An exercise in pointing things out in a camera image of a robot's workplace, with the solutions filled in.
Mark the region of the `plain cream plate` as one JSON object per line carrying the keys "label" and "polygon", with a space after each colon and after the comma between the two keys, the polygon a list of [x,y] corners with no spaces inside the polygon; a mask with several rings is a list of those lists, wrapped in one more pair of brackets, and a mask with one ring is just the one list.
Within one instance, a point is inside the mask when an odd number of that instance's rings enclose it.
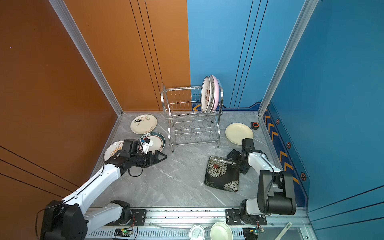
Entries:
{"label": "plain cream plate", "polygon": [[252,130],[248,126],[241,123],[228,125],[225,130],[225,134],[227,139],[235,145],[241,145],[243,139],[254,138]]}

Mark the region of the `dark square floral plate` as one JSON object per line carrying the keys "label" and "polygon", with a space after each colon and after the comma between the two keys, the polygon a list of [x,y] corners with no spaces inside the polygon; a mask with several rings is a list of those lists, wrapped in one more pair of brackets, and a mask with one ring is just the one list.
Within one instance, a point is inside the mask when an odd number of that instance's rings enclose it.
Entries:
{"label": "dark square floral plate", "polygon": [[236,193],[239,189],[240,172],[238,165],[228,159],[210,156],[204,184],[208,187]]}

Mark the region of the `white plate dark green rim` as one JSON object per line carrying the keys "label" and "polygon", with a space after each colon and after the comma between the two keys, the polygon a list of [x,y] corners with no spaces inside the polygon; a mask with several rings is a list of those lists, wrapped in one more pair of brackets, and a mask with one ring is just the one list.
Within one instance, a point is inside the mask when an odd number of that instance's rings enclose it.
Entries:
{"label": "white plate dark green rim", "polygon": [[156,150],[161,152],[164,149],[166,140],[162,134],[156,132],[147,133],[142,135],[139,138],[139,141],[146,138],[151,139],[154,142],[153,145],[150,147],[149,152],[154,153]]}

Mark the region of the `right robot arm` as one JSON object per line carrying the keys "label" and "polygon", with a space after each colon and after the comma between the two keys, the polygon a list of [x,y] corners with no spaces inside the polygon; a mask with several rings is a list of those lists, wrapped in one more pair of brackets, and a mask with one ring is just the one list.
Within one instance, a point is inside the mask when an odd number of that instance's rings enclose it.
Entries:
{"label": "right robot arm", "polygon": [[254,169],[259,175],[257,197],[240,204],[240,220],[245,225],[255,224],[266,215],[296,214],[293,175],[273,165],[265,153],[255,149],[252,139],[243,139],[242,150],[232,150],[228,157],[236,163],[241,174]]}

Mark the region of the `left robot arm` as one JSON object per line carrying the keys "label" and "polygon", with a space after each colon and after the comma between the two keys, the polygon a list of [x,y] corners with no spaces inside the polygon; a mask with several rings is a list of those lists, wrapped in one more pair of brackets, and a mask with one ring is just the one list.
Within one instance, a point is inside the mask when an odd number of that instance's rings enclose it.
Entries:
{"label": "left robot arm", "polygon": [[61,201],[51,201],[42,211],[39,240],[83,240],[87,234],[111,222],[133,222],[130,204],[114,200],[90,214],[87,212],[101,193],[132,167],[146,169],[167,159],[167,155],[150,151],[152,141],[126,139],[121,150],[108,158],[102,168],[86,183]]}

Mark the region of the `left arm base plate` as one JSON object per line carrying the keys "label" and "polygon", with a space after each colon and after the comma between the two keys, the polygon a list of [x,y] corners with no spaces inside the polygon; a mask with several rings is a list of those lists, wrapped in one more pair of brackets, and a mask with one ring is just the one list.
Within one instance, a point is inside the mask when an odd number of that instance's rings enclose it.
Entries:
{"label": "left arm base plate", "polygon": [[145,209],[136,209],[131,210],[131,218],[129,221],[126,220],[117,220],[114,222],[108,223],[106,226],[144,226],[147,216],[147,210]]}

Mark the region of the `white plate red chinese characters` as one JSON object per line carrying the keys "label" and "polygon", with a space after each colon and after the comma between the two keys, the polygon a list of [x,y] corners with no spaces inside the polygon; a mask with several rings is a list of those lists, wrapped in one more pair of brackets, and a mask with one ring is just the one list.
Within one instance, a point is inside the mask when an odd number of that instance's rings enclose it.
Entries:
{"label": "white plate red chinese characters", "polygon": [[201,89],[201,109],[202,112],[206,112],[211,98],[211,80],[209,77],[205,77],[202,89]]}

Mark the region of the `pink plate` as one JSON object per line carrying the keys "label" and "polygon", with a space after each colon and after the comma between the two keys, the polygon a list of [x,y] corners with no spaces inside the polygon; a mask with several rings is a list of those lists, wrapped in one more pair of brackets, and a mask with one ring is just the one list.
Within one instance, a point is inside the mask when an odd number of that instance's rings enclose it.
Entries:
{"label": "pink plate", "polygon": [[214,100],[214,104],[213,104],[213,108],[212,108],[212,111],[214,112],[217,109],[218,105],[219,105],[221,89],[220,89],[220,85],[219,85],[218,79],[215,76],[213,76],[213,75],[211,75],[211,77],[213,78],[214,85],[215,85],[215,89],[214,89],[215,100]]}

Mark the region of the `steel two-tier dish rack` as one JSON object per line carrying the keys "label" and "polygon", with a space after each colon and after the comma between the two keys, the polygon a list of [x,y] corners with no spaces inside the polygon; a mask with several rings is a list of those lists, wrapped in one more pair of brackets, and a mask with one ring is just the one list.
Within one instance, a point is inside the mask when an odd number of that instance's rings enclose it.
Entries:
{"label": "steel two-tier dish rack", "polygon": [[162,85],[161,102],[168,122],[168,143],[175,147],[194,144],[221,143],[220,121],[223,114],[224,91],[219,84],[219,104],[212,112],[201,111],[201,86],[166,88]]}

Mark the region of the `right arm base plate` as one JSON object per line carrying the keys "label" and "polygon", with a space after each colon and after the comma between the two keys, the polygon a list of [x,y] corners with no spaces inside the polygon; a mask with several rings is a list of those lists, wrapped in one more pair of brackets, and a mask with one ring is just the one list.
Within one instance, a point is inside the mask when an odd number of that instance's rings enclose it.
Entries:
{"label": "right arm base plate", "polygon": [[267,219],[265,215],[247,215],[241,217],[239,209],[226,209],[226,223],[230,226],[244,225],[244,226],[266,226]]}

